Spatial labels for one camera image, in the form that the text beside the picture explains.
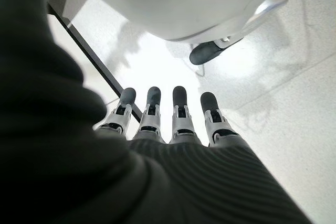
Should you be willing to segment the dark left robot hand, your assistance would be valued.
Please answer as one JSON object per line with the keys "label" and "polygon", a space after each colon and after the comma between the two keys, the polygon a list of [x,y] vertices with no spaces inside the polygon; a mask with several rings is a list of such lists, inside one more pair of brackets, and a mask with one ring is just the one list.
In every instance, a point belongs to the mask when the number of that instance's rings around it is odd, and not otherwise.
{"label": "dark left robot hand", "polygon": [[1,223],[309,223],[240,136],[127,141],[106,113],[47,0],[1,0]]}

